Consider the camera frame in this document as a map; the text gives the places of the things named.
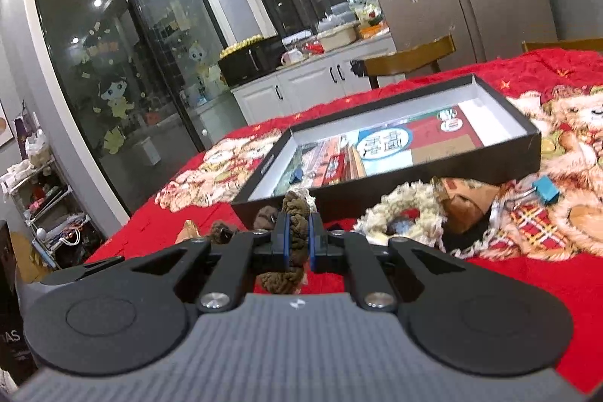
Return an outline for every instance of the white fluffy scrunchie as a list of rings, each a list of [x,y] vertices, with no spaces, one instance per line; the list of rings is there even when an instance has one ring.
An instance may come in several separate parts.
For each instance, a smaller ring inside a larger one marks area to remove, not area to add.
[[[420,216],[406,232],[405,237],[412,238],[421,244],[438,247],[444,251],[442,243],[442,224],[444,212],[431,184],[421,181],[398,186],[390,194],[381,197],[381,203],[367,210],[354,225],[354,232],[367,236],[372,244],[387,246],[390,236],[386,235],[387,224],[399,217],[403,211],[416,208]]]

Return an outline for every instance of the wall picture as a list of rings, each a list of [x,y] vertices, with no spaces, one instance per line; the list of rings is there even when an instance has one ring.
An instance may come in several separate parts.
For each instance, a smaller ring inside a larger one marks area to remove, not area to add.
[[[0,147],[13,138],[13,130],[10,128],[10,123],[8,123],[4,109],[0,103]]]

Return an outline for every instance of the door frame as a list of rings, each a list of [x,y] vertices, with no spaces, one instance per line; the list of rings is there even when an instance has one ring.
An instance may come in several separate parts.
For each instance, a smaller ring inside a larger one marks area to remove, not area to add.
[[[218,0],[208,0],[210,4],[210,8],[213,11],[213,15],[215,16],[218,26],[221,28],[224,38],[227,43],[233,43],[236,41],[234,37],[234,33],[228,20],[226,19],[226,15]],[[111,185],[108,180],[105,178],[104,173],[100,169],[99,165],[96,163],[94,157],[92,156],[92,152],[88,148],[84,137],[81,135],[80,130],[78,129],[77,124],[75,123],[75,119],[71,112],[69,111],[69,105],[63,95],[60,84],[58,82],[58,77],[54,68],[52,66],[52,61],[50,59],[50,54],[46,48],[46,41],[44,39],[44,33],[42,31],[42,26],[40,19],[38,17],[37,6],[35,4],[35,0],[23,0],[23,4],[25,6],[25,15],[29,27],[29,31],[31,33],[31,39],[33,41],[35,54],[37,56],[38,63],[40,65],[41,72],[44,76],[44,82],[48,88],[48,92],[51,95],[52,103],[57,109],[57,113],[61,120],[61,123],[69,135],[69,138],[73,144],[73,148],[78,155],[78,158],[84,165],[87,173],[90,175],[90,178],[96,184],[99,193],[102,198],[105,200],[105,203],[117,219],[117,221],[124,226],[130,219],[130,215],[120,202],[116,193],[113,191]]]

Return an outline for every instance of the white mug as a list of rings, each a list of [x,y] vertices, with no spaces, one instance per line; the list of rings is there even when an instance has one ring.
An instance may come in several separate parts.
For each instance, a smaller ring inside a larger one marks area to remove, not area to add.
[[[296,62],[303,60],[303,53],[298,49],[292,49],[288,52],[284,52],[283,56],[280,58],[280,63],[284,66],[288,64],[294,64]]]

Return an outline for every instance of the chair backrest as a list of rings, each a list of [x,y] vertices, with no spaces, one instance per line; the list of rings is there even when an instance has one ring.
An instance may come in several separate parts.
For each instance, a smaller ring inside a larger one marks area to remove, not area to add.
[[[531,52],[539,49],[560,48],[565,50],[591,50],[603,52],[603,38],[587,38],[586,40],[564,40],[551,42],[524,41],[523,52]]]
[[[379,87],[376,77],[397,76],[431,66],[439,72],[438,60],[456,52],[452,35],[438,38],[431,43],[419,45],[403,52],[389,53],[378,57],[352,61],[352,72],[359,77],[369,77],[371,87]]]

